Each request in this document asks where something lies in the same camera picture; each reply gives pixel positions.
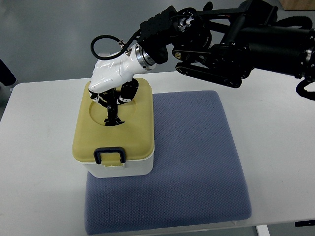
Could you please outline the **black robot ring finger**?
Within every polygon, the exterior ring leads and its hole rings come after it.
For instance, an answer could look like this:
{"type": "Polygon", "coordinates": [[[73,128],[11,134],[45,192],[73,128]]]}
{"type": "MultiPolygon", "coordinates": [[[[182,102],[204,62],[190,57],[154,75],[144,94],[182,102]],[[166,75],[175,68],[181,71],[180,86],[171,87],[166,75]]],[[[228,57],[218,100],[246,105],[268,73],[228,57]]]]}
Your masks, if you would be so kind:
{"type": "Polygon", "coordinates": [[[93,94],[93,101],[95,103],[105,103],[105,101],[100,97],[99,93],[93,94]]]}

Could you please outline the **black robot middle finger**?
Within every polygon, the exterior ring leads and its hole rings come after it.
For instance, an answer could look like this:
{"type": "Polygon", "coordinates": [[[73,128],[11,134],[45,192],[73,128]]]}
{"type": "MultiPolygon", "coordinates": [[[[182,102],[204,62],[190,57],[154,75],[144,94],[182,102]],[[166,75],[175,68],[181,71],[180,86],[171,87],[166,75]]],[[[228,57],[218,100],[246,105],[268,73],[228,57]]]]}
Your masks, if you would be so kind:
{"type": "Polygon", "coordinates": [[[102,99],[105,102],[104,107],[114,107],[117,105],[117,91],[112,88],[103,93],[102,99]]]}

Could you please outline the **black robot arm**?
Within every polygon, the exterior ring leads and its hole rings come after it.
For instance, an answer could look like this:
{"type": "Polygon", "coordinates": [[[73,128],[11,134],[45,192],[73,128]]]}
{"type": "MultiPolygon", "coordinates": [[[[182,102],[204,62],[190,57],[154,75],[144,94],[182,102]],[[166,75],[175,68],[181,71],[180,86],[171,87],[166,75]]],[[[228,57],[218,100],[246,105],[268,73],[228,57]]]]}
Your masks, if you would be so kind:
{"type": "Polygon", "coordinates": [[[141,23],[121,50],[98,56],[89,86],[93,101],[106,108],[131,101],[138,88],[133,76],[168,60],[167,46],[181,74],[238,88],[257,68],[300,79],[299,96],[314,100],[306,87],[315,81],[315,30],[309,17],[278,19],[277,7],[247,0],[239,7],[202,11],[170,6],[141,23]]]}

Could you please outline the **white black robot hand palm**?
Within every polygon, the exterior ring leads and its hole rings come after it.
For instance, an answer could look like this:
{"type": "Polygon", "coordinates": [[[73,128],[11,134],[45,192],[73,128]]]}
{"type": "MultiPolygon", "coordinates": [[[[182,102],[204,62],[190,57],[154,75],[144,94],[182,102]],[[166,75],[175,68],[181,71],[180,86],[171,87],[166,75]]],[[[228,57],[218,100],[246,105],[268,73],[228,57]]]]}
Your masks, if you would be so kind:
{"type": "Polygon", "coordinates": [[[98,60],[90,80],[89,91],[103,93],[130,82],[135,74],[140,74],[140,64],[136,56],[123,54],[111,60],[98,60]]]}

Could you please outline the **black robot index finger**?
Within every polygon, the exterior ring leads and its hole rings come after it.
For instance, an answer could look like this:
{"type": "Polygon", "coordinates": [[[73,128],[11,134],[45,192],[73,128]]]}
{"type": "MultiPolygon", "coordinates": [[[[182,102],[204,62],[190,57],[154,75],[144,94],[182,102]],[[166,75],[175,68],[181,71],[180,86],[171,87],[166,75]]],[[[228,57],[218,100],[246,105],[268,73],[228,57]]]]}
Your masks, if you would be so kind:
{"type": "Polygon", "coordinates": [[[119,104],[125,104],[132,101],[137,93],[139,83],[136,79],[124,83],[121,86],[119,104]]]}

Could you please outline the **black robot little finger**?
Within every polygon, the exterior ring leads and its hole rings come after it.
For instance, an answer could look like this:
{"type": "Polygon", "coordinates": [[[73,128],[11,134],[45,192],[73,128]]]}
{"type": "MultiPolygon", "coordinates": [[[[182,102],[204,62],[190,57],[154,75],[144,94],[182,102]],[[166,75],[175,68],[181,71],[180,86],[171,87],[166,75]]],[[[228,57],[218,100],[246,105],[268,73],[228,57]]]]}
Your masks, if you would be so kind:
{"type": "Polygon", "coordinates": [[[95,100],[96,99],[96,93],[92,92],[89,90],[89,96],[90,96],[90,99],[92,100],[95,100]]]}

